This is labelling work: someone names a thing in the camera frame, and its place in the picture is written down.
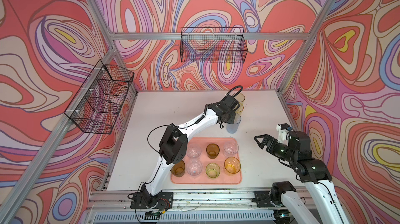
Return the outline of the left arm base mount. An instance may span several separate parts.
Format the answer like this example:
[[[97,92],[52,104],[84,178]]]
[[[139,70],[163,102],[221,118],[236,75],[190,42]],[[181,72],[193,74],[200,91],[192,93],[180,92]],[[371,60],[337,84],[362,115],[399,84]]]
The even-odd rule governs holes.
[[[148,191],[146,183],[141,183],[137,192],[128,194],[127,198],[131,201],[131,209],[160,209],[168,210],[173,206],[174,193],[161,191],[152,195]]]

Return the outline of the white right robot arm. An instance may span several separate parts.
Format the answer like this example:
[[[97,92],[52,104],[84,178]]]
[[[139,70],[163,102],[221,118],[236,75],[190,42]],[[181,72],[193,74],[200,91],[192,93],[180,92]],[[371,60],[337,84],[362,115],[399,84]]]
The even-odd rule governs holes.
[[[318,210],[320,221],[306,207],[296,188],[288,181],[273,183],[270,191],[256,191],[252,200],[258,207],[285,207],[299,224],[348,224],[327,165],[312,156],[311,139],[287,123],[277,125],[278,138],[254,137],[258,147],[292,169],[305,185]]]

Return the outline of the clear glass tumbler front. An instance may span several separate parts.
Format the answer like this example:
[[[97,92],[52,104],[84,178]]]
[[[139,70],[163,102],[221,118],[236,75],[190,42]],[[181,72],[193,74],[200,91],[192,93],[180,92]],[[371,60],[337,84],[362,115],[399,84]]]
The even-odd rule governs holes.
[[[201,161],[199,161],[198,159],[192,159],[188,161],[188,164],[186,166],[186,171],[190,176],[193,177],[198,176],[201,174],[202,170],[203,170],[203,165]]]

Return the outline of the clear glass small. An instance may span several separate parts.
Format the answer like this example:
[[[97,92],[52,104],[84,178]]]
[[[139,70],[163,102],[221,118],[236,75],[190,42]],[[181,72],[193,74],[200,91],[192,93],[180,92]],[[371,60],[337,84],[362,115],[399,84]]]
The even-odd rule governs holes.
[[[239,146],[236,141],[230,140],[223,145],[223,154],[226,157],[235,156],[239,151]]]

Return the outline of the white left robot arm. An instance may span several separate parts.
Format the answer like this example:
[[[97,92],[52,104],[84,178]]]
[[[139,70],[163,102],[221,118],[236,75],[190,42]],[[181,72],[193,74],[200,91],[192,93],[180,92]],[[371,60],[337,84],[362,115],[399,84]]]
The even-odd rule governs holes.
[[[223,128],[224,123],[233,123],[234,113],[239,108],[236,96],[226,94],[220,101],[205,105],[204,111],[192,120],[177,126],[172,123],[166,126],[159,143],[158,162],[140,191],[151,197],[159,194],[171,168],[185,157],[193,137],[213,125],[219,124]]]

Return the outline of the green glass tumbler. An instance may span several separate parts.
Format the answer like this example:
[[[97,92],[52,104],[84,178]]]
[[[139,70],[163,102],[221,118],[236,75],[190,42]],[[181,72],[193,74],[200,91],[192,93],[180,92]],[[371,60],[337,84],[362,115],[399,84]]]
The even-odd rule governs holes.
[[[220,175],[220,167],[218,164],[211,162],[206,166],[206,174],[209,178],[215,179]]]

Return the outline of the yellow-green tall glass back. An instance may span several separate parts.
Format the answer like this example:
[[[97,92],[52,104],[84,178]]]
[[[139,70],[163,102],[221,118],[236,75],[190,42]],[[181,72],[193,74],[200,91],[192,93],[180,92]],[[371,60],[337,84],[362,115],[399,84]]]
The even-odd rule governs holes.
[[[242,93],[239,93],[235,99],[239,102],[239,103],[243,103],[245,101],[245,96]]]

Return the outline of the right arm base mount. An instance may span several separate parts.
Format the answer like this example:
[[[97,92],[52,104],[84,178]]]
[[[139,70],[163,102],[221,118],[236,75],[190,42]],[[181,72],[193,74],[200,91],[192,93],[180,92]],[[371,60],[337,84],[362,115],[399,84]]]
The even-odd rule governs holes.
[[[269,191],[255,191],[251,199],[257,207],[282,207],[281,197],[289,191],[296,191],[296,188],[289,181],[275,182]]]

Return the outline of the yellow tall glass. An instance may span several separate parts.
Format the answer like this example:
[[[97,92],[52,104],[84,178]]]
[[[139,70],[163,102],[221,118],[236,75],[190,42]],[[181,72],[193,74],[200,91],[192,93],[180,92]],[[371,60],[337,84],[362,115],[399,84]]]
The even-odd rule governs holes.
[[[236,113],[242,113],[244,110],[243,104],[239,103],[239,108],[235,111]]]

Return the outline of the dark olive dotted glass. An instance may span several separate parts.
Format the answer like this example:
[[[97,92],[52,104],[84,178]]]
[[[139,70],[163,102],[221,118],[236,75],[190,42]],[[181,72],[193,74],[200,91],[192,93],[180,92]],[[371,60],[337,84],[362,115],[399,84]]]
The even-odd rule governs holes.
[[[175,177],[182,177],[185,174],[185,162],[181,160],[177,164],[175,164],[172,169],[170,170],[173,176]]]

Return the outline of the small dark amber glass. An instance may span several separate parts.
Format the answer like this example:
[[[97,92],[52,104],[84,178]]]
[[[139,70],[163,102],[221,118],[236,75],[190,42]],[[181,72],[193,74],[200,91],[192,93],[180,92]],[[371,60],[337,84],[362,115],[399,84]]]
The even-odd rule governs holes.
[[[220,148],[215,143],[208,144],[206,147],[206,153],[210,159],[215,159],[220,153]]]

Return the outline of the blue textured tall glass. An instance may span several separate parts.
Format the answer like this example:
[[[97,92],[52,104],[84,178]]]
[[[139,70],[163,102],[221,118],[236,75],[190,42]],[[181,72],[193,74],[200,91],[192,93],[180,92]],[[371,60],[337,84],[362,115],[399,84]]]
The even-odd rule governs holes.
[[[241,120],[242,120],[241,115],[235,113],[235,115],[231,117],[229,122],[226,123],[227,132],[230,134],[236,133],[241,123]]]

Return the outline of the clear glass tumbler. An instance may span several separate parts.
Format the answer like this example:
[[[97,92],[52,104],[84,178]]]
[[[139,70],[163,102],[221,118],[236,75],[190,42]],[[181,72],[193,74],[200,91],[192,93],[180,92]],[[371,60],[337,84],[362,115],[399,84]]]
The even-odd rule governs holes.
[[[193,177],[198,176],[201,174],[202,170],[203,170],[203,165],[201,161],[199,161],[198,159],[192,159],[188,161],[188,164],[186,166],[186,171],[190,176]]]
[[[196,159],[199,158],[202,154],[202,149],[200,146],[196,145],[196,144],[189,144],[187,146],[187,151],[186,151],[186,155],[188,158],[190,159]]]

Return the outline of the pink plastic tray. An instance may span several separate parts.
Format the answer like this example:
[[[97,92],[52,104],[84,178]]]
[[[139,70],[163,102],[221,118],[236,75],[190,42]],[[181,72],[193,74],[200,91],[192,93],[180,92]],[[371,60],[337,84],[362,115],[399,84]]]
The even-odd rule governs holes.
[[[223,145],[230,140],[234,140],[236,141],[236,139],[231,138],[231,137],[194,137],[190,140],[189,144],[196,144],[198,146],[201,147],[202,149],[202,154],[198,159],[199,161],[201,161],[202,165],[203,165],[203,170],[201,172],[200,175],[198,176],[190,176],[188,174],[188,172],[186,171],[186,166],[188,164],[189,160],[192,160],[190,158],[187,157],[187,155],[184,157],[183,161],[185,162],[185,174],[178,178],[175,177],[173,175],[170,176],[172,183],[174,184],[187,184],[187,185],[195,185],[195,184],[199,184],[199,185],[223,185],[223,184],[227,184],[227,185],[235,185],[235,184],[240,184],[240,182],[242,181],[242,175],[241,175],[241,171],[238,172],[237,174],[229,174],[226,172],[225,168],[224,168],[224,161],[228,158],[223,154]],[[210,159],[207,156],[206,153],[206,147],[208,144],[211,143],[215,143],[219,146],[220,148],[220,153],[218,155],[217,158],[215,159]],[[239,159],[239,153],[237,153],[235,156],[232,156]],[[219,165],[220,167],[220,175],[215,178],[209,178],[206,174],[206,166],[211,163],[214,162],[216,164]]]

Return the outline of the amber glass tumbler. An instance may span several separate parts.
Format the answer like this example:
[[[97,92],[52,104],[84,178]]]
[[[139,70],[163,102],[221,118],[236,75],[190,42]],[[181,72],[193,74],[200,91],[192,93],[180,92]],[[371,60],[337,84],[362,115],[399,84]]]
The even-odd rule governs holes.
[[[227,173],[234,175],[234,174],[237,174],[238,172],[240,172],[241,163],[235,157],[228,157],[224,161],[224,168],[225,168]]]

